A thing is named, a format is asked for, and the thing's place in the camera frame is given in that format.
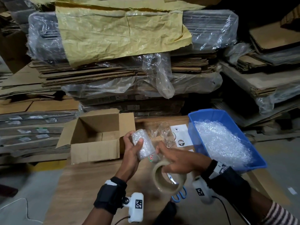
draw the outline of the packing tape roll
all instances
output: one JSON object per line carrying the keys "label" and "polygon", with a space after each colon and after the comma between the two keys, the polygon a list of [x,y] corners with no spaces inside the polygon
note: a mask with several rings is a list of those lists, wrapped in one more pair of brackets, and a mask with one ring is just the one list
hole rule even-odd
{"label": "packing tape roll", "polygon": [[187,179],[187,175],[186,174],[178,174],[179,180],[176,180],[178,182],[178,184],[172,184],[170,182],[168,182],[164,177],[163,174],[161,172],[161,169],[163,168],[163,166],[169,165],[170,162],[168,160],[162,160],[159,163],[157,163],[152,171],[152,178],[154,181],[154,184],[156,186],[156,188],[163,193],[169,193],[169,194],[175,194],[178,193],[178,191],[180,191],[183,187],[183,185],[185,184],[185,181]]}

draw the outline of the bubble wrap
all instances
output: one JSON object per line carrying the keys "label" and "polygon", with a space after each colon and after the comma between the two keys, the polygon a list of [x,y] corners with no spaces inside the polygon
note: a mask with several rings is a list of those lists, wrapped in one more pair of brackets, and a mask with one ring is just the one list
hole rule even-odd
{"label": "bubble wrap", "polygon": [[137,144],[137,142],[139,141],[140,138],[144,139],[143,147],[137,154],[137,157],[139,158],[139,160],[142,160],[142,159],[148,157],[149,155],[152,155],[155,153],[155,148],[153,147],[150,137],[148,136],[146,130],[143,130],[143,129],[137,130],[131,136],[132,136],[132,142],[134,145]]}
{"label": "bubble wrap", "polygon": [[217,121],[195,121],[194,124],[212,159],[234,168],[245,167],[252,162],[249,147],[223,124]]}

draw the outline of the right hand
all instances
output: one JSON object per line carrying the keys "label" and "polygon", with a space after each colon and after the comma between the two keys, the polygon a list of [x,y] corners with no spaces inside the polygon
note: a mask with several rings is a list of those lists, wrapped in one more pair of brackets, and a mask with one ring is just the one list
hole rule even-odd
{"label": "right hand", "polygon": [[175,148],[167,148],[160,141],[155,149],[156,154],[161,153],[172,163],[162,168],[163,173],[187,174],[192,171],[204,172],[210,165],[212,159],[201,154],[191,151],[185,151]]}

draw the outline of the hand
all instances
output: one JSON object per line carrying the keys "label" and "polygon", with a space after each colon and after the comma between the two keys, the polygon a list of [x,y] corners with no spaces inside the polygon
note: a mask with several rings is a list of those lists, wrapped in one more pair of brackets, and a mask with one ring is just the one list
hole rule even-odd
{"label": "hand", "polygon": [[172,163],[162,168],[163,173],[172,174],[187,174],[194,170],[202,173],[210,165],[212,159],[201,154],[191,151],[185,151],[175,148],[167,148],[165,144],[160,141],[155,149],[156,153],[163,154]]}
{"label": "hand", "polygon": [[123,181],[127,182],[137,171],[139,166],[139,160],[137,158],[137,152],[141,150],[143,146],[143,138],[140,138],[137,144],[134,146],[132,143],[131,135],[134,131],[130,131],[123,136],[125,143],[125,152],[122,164],[115,174],[115,176]]}

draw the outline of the concrete floor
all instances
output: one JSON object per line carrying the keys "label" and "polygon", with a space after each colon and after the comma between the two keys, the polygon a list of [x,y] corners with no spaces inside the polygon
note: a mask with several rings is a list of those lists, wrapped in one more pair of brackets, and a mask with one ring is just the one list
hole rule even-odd
{"label": "concrete floor", "polygon": [[[268,163],[268,171],[280,184],[292,204],[286,209],[300,218],[300,195],[293,195],[288,188],[300,193],[300,138],[292,141],[277,140],[260,142],[255,147]],[[52,195],[62,170],[49,170],[33,173],[0,174],[0,184],[19,189],[14,198],[0,197],[0,224],[38,225],[45,219]]]}

